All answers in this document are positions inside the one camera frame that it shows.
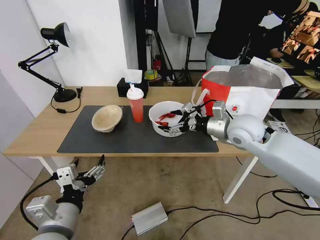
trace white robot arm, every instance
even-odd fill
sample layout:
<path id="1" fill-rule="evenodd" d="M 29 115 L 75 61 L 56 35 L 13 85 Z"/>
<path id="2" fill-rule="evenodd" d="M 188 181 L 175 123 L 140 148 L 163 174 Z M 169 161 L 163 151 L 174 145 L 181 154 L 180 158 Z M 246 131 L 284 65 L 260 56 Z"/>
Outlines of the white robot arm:
<path id="1" fill-rule="evenodd" d="M 170 134 L 179 131 L 203 131 L 219 141 L 246 149 L 262 164 L 309 196 L 320 197 L 320 149 L 289 134 L 265 126 L 252 115 L 230 121 L 223 101 L 213 106 L 214 117 L 202 117 L 200 108 L 191 103 L 173 113 L 183 115 L 181 122 L 163 127 Z"/>
<path id="2" fill-rule="evenodd" d="M 84 193 L 106 171 L 104 155 L 97 166 L 88 172 L 78 173 L 75 164 L 59 168 L 53 174 L 61 186 L 63 196 L 54 201 L 51 196 L 33 198 L 26 207 L 38 229 L 33 240 L 68 240 L 74 235 L 78 216 L 82 211 Z"/>

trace lamp arm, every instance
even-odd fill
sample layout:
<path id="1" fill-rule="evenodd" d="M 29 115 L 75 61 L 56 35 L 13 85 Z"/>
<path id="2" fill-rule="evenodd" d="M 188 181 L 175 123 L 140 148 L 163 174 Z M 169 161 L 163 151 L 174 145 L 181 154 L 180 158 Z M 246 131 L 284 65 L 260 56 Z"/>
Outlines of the lamp arm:
<path id="1" fill-rule="evenodd" d="M 42 60 L 50 57 L 51 55 L 57 53 L 58 52 L 58 46 L 59 46 L 58 44 L 53 43 L 50 46 L 48 46 L 47 48 L 43 49 L 42 51 L 40 51 L 40 52 L 36 53 L 35 55 L 29 57 L 28 59 L 19 62 L 18 63 L 19 68 L 27 71 L 28 73 L 30 73 L 33 76 L 41 79 L 42 81 L 46 82 L 47 84 L 51 85 L 52 87 L 54 87 L 54 88 L 56 88 L 58 90 L 62 89 L 61 84 L 57 84 L 57 83 L 53 82 L 52 80 L 50 80 L 49 78 L 46 78 L 46 77 L 42 76 L 41 74 L 39 74 L 39 73 L 37 73 L 37 72 L 35 72 L 35 71 L 33 71 L 31 69 L 31 67 L 33 65 L 37 64 L 38 62 L 41 62 Z M 44 53 L 45 51 L 47 51 L 49 49 L 53 50 L 53 52 L 47 54 L 46 56 L 44 56 L 42 58 L 34 59 L 35 57 L 37 57 L 38 55 L 40 55 L 41 53 Z"/>

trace power strip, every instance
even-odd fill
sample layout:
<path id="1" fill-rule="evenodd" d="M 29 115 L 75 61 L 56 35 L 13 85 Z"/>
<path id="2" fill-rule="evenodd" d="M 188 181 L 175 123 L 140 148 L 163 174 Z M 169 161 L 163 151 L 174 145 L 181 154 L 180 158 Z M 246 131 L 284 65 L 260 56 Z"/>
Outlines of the power strip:
<path id="1" fill-rule="evenodd" d="M 161 202 L 132 215 L 132 221 L 138 236 L 167 220 L 168 216 Z"/>
<path id="2" fill-rule="evenodd" d="M 315 202 L 315 200 L 312 197 L 305 194 L 301 194 L 301 196 L 306 201 L 309 207 L 319 208 L 318 204 Z"/>

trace desk lamp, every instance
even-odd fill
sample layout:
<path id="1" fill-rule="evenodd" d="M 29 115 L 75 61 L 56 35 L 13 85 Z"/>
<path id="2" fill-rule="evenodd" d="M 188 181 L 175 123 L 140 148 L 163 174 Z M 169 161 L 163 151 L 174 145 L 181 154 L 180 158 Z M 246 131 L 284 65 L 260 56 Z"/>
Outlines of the desk lamp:
<path id="1" fill-rule="evenodd" d="M 42 60 L 46 59 L 47 57 L 50 57 L 51 55 L 55 54 L 58 52 L 58 47 L 59 45 L 55 42 L 58 41 L 62 45 L 66 47 L 70 47 L 71 44 L 71 37 L 70 37 L 70 30 L 68 25 L 64 23 L 58 24 L 55 28 L 42 28 L 40 30 L 41 36 L 44 39 L 47 39 L 49 43 L 51 43 L 50 46 L 47 48 L 43 49 L 42 51 L 36 53 L 35 55 L 29 57 L 28 59 L 21 61 L 18 63 L 19 68 L 27 71 L 28 73 L 31 73 L 33 76 L 41 79 L 42 81 L 46 82 L 47 84 L 51 85 L 52 87 L 56 88 L 57 91 L 54 94 L 53 98 L 56 102 L 68 102 L 74 99 L 77 94 L 74 90 L 72 89 L 64 89 L 60 83 L 54 82 L 39 73 L 33 71 L 31 67 L 38 62 L 41 62 Z M 44 57 L 41 58 L 35 58 L 38 55 L 46 52 L 47 50 L 52 50 L 53 52 L 47 54 Z"/>

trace floor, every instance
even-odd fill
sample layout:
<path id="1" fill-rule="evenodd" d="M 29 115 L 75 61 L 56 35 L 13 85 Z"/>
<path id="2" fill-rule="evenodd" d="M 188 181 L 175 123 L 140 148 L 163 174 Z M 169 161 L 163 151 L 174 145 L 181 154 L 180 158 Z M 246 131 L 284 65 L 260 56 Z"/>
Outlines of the floor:
<path id="1" fill-rule="evenodd" d="M 294 134 L 312 131 L 314 110 L 307 110 L 303 114 L 286 110 L 283 115 Z M 79 171 L 89 170 L 97 162 L 98 158 L 81 158 Z M 257 215 L 255 202 L 261 194 L 279 188 L 292 188 L 280 177 L 267 179 L 250 174 L 226 205 L 222 201 L 222 195 L 239 167 L 236 158 L 109 158 L 106 160 L 105 175 L 85 195 L 76 239 L 120 240 L 132 224 L 131 215 L 158 201 L 162 202 L 166 210 L 196 205 L 254 217 Z M 273 175 L 259 163 L 253 171 Z M 43 170 L 33 186 L 48 177 L 49 174 Z M 39 189 L 27 202 L 33 197 L 49 194 L 54 198 L 59 197 L 55 182 Z M 285 197 L 292 203 L 305 204 L 300 196 Z M 259 208 L 261 215 L 267 216 L 289 207 L 267 195 L 261 200 Z M 139 237 L 131 230 L 125 239 L 178 240 L 193 222 L 209 214 L 197 210 L 174 212 L 162 225 Z M 291 213 L 264 219 L 259 225 L 217 216 L 194 226 L 183 239 L 319 239 L 319 224 L 320 216 L 301 217 Z M 18 208 L 0 230 L 1 240 L 29 240 L 34 236 L 36 232 L 24 222 Z"/>

